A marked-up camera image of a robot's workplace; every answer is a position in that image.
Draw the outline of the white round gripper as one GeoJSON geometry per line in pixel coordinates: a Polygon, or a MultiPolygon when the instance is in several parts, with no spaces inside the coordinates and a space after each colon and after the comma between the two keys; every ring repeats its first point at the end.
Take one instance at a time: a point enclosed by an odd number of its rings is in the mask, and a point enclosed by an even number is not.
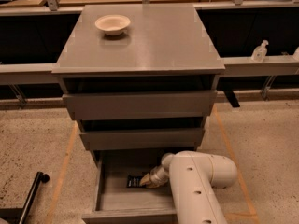
{"type": "Polygon", "coordinates": [[[139,184],[146,186],[148,189],[156,189],[164,185],[169,179],[169,173],[163,168],[162,165],[153,168],[150,173],[144,175],[139,184]]]}

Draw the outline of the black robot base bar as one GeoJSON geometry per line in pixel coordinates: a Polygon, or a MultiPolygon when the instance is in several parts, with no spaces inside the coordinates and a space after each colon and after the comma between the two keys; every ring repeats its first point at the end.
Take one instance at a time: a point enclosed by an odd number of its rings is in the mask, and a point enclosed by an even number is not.
{"type": "Polygon", "coordinates": [[[0,209],[0,224],[25,224],[39,185],[41,183],[47,183],[49,181],[50,177],[48,174],[37,172],[23,207],[0,209]]]}

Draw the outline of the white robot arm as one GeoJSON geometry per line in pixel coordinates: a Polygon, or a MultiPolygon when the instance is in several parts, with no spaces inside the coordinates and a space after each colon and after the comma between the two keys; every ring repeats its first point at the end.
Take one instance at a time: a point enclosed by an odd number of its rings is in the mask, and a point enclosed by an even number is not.
{"type": "Polygon", "coordinates": [[[158,188],[170,182],[178,224],[227,224],[214,188],[231,187],[237,180],[235,163],[224,156],[195,151],[166,153],[161,164],[140,180],[158,188]]]}

